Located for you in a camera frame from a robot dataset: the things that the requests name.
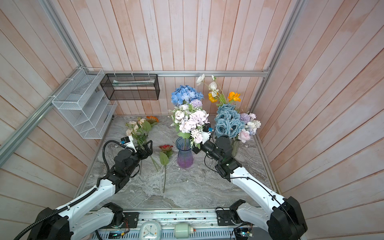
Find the blue purple glass vase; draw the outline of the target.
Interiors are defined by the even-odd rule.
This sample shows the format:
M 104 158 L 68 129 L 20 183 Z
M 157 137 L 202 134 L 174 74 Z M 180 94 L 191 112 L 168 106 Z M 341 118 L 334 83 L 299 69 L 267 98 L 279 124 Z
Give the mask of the blue purple glass vase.
M 178 149 L 177 163 L 179 167 L 187 169 L 193 165 L 194 158 L 189 139 L 179 137 L 176 140 L 176 147 Z

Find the yellow poppy flower stem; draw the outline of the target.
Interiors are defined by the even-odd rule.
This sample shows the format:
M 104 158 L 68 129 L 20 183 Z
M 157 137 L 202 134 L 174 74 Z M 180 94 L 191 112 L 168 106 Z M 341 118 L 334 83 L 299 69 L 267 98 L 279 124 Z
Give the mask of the yellow poppy flower stem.
M 230 92 L 229 95 L 226 97 L 222 93 L 216 93 L 216 92 L 209 92 L 209 100 L 212 103 L 215 103 L 217 107 L 226 105 L 226 104 L 232 104 L 234 102 L 241 102 L 239 93 Z

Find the light blue rose bunch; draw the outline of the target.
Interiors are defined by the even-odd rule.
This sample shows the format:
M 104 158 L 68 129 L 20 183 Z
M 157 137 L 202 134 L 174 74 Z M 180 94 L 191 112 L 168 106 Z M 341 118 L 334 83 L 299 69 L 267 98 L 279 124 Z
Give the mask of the light blue rose bunch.
M 241 115 L 235 110 L 235 105 L 231 104 L 224 104 L 218 108 L 215 122 L 216 137 L 228 136 L 234 139 L 245 129 Z

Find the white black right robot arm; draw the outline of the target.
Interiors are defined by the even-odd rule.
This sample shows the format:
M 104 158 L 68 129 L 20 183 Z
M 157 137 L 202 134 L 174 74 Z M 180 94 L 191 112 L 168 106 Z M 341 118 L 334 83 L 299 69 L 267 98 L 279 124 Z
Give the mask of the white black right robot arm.
M 233 156 L 227 136 L 210 140 L 211 133 L 203 133 L 203 141 L 193 149 L 203 151 L 215 160 L 215 172 L 241 188 L 257 204 L 251 206 L 238 201 L 233 206 L 235 219 L 250 223 L 268 232 L 273 240 L 304 240 L 308 226 L 300 206 L 293 197 L 285 198 L 254 178 Z

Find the blue hydrangea flower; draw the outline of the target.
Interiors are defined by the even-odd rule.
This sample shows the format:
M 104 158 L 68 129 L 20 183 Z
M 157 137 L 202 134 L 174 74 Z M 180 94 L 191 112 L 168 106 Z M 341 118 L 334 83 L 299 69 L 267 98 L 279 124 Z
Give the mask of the blue hydrangea flower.
M 204 98 L 202 92 L 198 92 L 191 86 L 180 85 L 171 95 L 171 102 L 174 106 L 189 104 L 193 100 L 202 100 Z

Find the red rose flower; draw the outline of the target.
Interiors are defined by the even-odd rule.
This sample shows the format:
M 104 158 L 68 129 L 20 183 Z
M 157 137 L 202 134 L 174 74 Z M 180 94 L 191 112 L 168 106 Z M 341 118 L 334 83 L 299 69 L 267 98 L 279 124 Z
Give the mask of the red rose flower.
M 173 146 L 161 145 L 159 146 L 159 148 L 160 148 L 160 153 L 159 153 L 160 163 L 164 167 L 164 184 L 163 184 L 163 193 L 164 193 L 166 189 L 166 180 L 167 180 L 167 165 L 169 164 L 170 158 L 173 155 Z

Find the pastel mixed flower bouquet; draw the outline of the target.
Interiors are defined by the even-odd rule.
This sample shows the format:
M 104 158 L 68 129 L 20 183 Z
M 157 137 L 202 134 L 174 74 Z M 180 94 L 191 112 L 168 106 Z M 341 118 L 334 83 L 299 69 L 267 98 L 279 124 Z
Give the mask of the pastel mixed flower bouquet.
M 241 113 L 240 120 L 244 122 L 245 126 L 242 127 L 241 132 L 238 134 L 238 140 L 245 143 L 257 133 L 257 130 L 261 127 L 261 122 L 257 120 L 254 113 Z

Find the white small-flower green bunch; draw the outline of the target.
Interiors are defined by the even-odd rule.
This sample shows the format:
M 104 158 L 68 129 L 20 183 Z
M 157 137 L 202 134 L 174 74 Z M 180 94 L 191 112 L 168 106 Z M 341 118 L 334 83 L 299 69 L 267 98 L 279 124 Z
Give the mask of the white small-flower green bunch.
M 175 107 L 171 111 L 170 118 L 173 120 L 171 126 L 175 126 L 179 131 L 178 136 L 189 139 L 191 147 L 198 147 L 203 141 L 203 127 L 210 124 L 209 114 L 203 110 L 201 100 L 193 100 L 189 104 Z

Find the white ranunculus flower stem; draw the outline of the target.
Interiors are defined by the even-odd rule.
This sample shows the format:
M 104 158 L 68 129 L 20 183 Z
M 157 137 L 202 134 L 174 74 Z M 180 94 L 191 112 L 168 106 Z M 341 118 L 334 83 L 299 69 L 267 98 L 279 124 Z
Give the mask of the white ranunculus flower stem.
M 205 74 L 202 74 L 200 75 L 197 80 L 196 80 L 196 84 L 199 86 L 200 84 L 205 84 Z M 219 90 L 219 86 L 217 84 L 217 81 L 216 81 L 216 77 L 214 75 L 211 75 L 211 78 L 212 78 L 212 82 L 210 84 L 205 84 L 208 89 L 209 89 L 209 99 L 212 103 L 214 102 L 217 102 L 219 100 L 219 96 L 220 96 L 220 90 Z

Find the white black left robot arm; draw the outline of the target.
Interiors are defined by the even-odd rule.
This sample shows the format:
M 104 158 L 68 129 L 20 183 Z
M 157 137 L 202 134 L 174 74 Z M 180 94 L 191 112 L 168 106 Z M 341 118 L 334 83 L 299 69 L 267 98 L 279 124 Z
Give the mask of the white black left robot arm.
M 135 147 L 132 137 L 115 142 L 122 150 L 114 158 L 115 164 L 107 174 L 98 178 L 92 189 L 72 201 L 52 210 L 41 211 L 35 222 L 22 230 L 15 238 L 28 234 L 30 240 L 80 240 L 98 229 L 125 226 L 123 209 L 107 203 L 90 214 L 99 203 L 118 193 L 140 171 L 140 161 L 153 154 L 153 142 Z

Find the peach rose flower bunch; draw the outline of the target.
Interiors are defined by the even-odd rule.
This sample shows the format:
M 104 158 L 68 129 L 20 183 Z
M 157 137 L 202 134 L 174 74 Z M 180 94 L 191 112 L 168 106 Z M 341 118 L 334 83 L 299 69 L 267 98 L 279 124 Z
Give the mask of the peach rose flower bunch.
M 153 141 L 148 141 L 149 132 L 152 126 L 146 119 L 138 118 L 137 121 L 126 123 L 128 127 L 126 136 L 132 136 L 137 150 L 133 153 L 134 159 L 143 159 L 153 153 Z

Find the clear ribbed glass vase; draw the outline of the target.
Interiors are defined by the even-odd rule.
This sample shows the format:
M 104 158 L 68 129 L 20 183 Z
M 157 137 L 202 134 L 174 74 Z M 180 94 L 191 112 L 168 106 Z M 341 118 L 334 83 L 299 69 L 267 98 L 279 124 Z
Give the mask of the clear ribbed glass vase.
M 241 143 L 241 141 L 238 139 L 232 139 L 231 140 L 232 156 L 233 157 L 235 157 L 238 154 L 240 143 Z

